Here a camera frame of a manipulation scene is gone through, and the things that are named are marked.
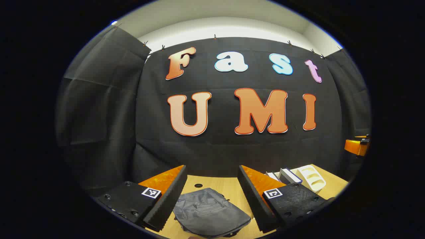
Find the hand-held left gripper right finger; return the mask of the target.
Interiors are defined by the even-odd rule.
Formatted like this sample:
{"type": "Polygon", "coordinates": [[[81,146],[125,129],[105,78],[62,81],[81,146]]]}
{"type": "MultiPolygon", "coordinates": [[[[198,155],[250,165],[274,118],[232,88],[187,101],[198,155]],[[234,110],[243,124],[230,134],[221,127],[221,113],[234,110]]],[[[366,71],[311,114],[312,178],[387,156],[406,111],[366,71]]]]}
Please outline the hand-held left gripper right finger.
{"type": "Polygon", "coordinates": [[[264,233],[299,224],[335,200],[324,199],[301,182],[285,184],[244,165],[239,166],[238,181],[264,233]]]}

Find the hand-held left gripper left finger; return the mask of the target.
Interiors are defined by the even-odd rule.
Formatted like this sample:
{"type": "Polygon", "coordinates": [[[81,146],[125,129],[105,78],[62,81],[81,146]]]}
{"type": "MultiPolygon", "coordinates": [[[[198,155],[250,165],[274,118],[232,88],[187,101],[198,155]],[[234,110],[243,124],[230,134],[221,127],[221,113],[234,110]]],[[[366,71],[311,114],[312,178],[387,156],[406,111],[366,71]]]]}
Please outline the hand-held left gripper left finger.
{"type": "Polygon", "coordinates": [[[95,196],[95,200],[119,217],[140,227],[161,231],[187,181],[185,165],[140,183],[125,181],[95,196]]]}

